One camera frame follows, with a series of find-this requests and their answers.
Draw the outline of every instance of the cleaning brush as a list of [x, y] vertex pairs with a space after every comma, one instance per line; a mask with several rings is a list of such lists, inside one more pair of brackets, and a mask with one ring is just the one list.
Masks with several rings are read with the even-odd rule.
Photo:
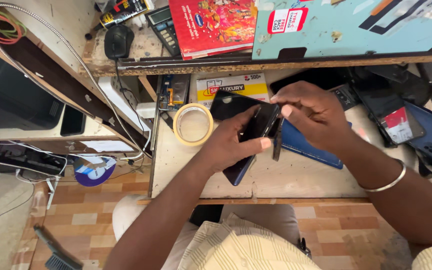
[[54, 243], [49, 239], [47, 235], [41, 230], [41, 227], [38, 225], [33, 226], [34, 232], [39, 239], [43, 240], [43, 242], [51, 249], [53, 255], [46, 261], [44, 266], [49, 270], [81, 270], [83, 268], [82, 265], [75, 262], [70, 257], [66, 256], [61, 252], [61, 250], [57, 249]]

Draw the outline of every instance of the bracelet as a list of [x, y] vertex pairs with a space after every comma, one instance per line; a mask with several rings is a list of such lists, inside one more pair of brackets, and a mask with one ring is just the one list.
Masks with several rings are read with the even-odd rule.
[[395, 160], [397, 160], [399, 163], [401, 163], [401, 165], [403, 165], [403, 170], [402, 170], [401, 174], [398, 176], [398, 178], [396, 178], [396, 180], [392, 181], [392, 182], [391, 182], [390, 184], [388, 184], [388, 185], [385, 185], [385, 186], [380, 187], [380, 188], [375, 188], [375, 189], [366, 189], [366, 188], [362, 187], [361, 185], [359, 185], [359, 184], [358, 184], [358, 185], [359, 185], [362, 189], [364, 189], [364, 191], [366, 191], [366, 192], [378, 192], [378, 191], [383, 191], [383, 190], [387, 190], [388, 188], [393, 187], [394, 185], [396, 185], [396, 184], [399, 182], [399, 180], [401, 180], [401, 179], [404, 177], [404, 175], [406, 174], [406, 164], [404, 164], [403, 161], [401, 161], [401, 160], [399, 160], [399, 159], [397, 159], [397, 158], [395, 158]]

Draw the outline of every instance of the phone back cover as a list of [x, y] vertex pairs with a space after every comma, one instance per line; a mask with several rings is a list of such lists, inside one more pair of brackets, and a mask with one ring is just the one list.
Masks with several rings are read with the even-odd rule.
[[309, 144], [304, 135], [287, 120], [283, 121], [281, 136], [282, 148], [336, 169], [343, 169], [343, 162], [336, 155]]

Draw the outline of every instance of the blue board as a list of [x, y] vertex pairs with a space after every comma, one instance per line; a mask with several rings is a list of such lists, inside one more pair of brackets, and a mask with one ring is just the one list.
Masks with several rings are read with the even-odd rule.
[[[260, 0], [252, 59], [277, 59], [281, 49], [300, 47], [304, 58], [432, 51], [432, 0], [392, 0], [381, 9], [382, 1]], [[302, 28], [268, 34], [271, 13], [292, 8], [307, 8]]]

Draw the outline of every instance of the man's left hand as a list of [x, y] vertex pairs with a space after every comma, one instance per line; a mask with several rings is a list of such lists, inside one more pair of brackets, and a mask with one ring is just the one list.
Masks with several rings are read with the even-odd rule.
[[245, 157], [261, 153], [271, 146], [269, 138], [256, 138], [245, 142], [239, 141], [239, 134], [248, 124], [258, 106], [222, 121], [192, 162], [206, 167], [212, 173], [218, 173], [234, 165]]

